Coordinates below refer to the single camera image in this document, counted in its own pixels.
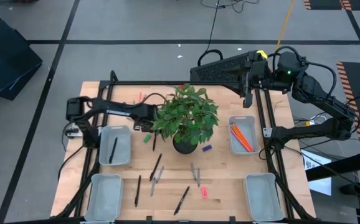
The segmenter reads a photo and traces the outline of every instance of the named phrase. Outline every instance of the pink eraser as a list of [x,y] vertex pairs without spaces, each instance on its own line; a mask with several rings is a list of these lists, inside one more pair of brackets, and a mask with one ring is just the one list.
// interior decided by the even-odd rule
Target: pink eraser
[[207,199],[206,187],[201,187],[202,198]]

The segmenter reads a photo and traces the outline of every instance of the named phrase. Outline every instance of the purple eraser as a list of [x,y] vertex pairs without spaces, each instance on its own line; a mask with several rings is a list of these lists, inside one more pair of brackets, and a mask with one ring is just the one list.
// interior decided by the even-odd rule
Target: purple eraser
[[205,151],[208,151],[208,150],[210,150],[210,149],[212,149],[212,146],[211,145],[208,145],[208,146],[205,146],[205,147],[203,147],[202,148],[202,150],[205,152]]

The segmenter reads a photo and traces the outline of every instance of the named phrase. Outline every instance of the silver pen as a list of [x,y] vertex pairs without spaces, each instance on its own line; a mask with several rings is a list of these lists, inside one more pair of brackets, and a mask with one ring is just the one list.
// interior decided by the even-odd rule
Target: silver pen
[[162,175],[162,172],[163,172],[163,169],[165,169],[165,166],[162,166],[162,167],[161,167],[161,170],[159,171],[158,177],[156,178],[156,183],[158,183],[158,181],[160,180],[161,175]]
[[197,181],[197,177],[195,176],[195,169],[194,169],[194,164],[191,163],[191,172],[192,172],[192,176],[194,177],[194,180]]
[[151,186],[151,193],[150,193],[150,196],[151,196],[151,197],[152,197],[153,194],[154,194],[155,181],[156,181],[156,179],[155,179],[155,177],[154,177],[154,178],[153,178],[153,181],[152,181],[152,186]]
[[198,168],[198,176],[197,176],[197,184],[198,184],[198,187],[199,187],[199,183],[201,183],[201,176],[200,176],[199,168]]

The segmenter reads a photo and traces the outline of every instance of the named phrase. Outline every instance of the orange and black striped tape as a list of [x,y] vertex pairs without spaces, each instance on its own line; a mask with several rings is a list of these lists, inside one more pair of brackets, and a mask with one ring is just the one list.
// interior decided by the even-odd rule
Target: orange and black striped tape
[[[346,99],[348,99],[348,100],[354,99],[354,95],[353,95],[352,89],[350,88],[349,80],[348,80],[348,77],[346,76],[346,71],[344,69],[343,63],[336,62],[336,67],[338,68],[339,77],[341,78],[341,83],[342,83],[342,87],[344,90],[344,94],[346,95]],[[354,112],[358,116],[360,116],[356,102],[350,101],[349,106],[350,106],[350,108],[352,108],[354,110]],[[357,126],[357,124],[358,124],[358,119],[355,118],[354,125]],[[359,140],[360,140],[360,127],[357,129],[357,135],[359,136]]]
[[341,3],[342,9],[352,11],[352,5],[350,5],[349,0],[339,0]]
[[305,3],[306,9],[310,10],[311,9],[310,0],[303,0],[303,2]]

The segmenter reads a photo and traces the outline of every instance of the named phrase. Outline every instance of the gray floor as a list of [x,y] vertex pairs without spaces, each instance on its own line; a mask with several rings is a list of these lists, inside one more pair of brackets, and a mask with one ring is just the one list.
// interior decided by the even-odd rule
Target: gray floor
[[[34,4],[2,4],[0,16],[26,39],[59,40],[73,2],[40,0]],[[262,0],[257,5],[246,4],[241,14],[221,9],[213,39],[275,40],[280,35],[289,2]],[[353,14],[360,26],[360,12]],[[199,1],[80,0],[68,40],[208,39],[213,15],[214,9],[201,6]],[[295,1],[284,40],[358,38],[345,11],[307,11],[303,1]],[[57,45],[52,44],[31,47],[43,59],[43,66],[14,101],[0,98],[0,206],[57,50]],[[106,80],[110,70],[116,71],[120,80],[188,80],[189,69],[196,66],[206,47],[206,44],[65,45],[6,222],[49,217],[57,171],[64,157],[60,132],[65,124],[65,102],[78,96],[82,82]],[[338,61],[360,62],[360,45],[294,47],[308,60],[334,70]],[[222,44],[212,45],[211,49],[219,49],[225,57],[230,57],[253,49],[272,52],[275,46]],[[203,63],[214,60],[217,60],[215,55],[210,55]],[[329,90],[330,73],[315,67],[309,68],[308,73]],[[334,94],[343,101],[345,96],[339,83],[338,78]],[[321,112],[292,98],[290,102],[293,114],[298,117],[310,118]],[[339,156],[360,152],[358,141],[339,143],[341,147],[329,142],[317,148]],[[323,220],[357,222],[353,208],[320,197],[313,197],[313,201],[317,215]]]

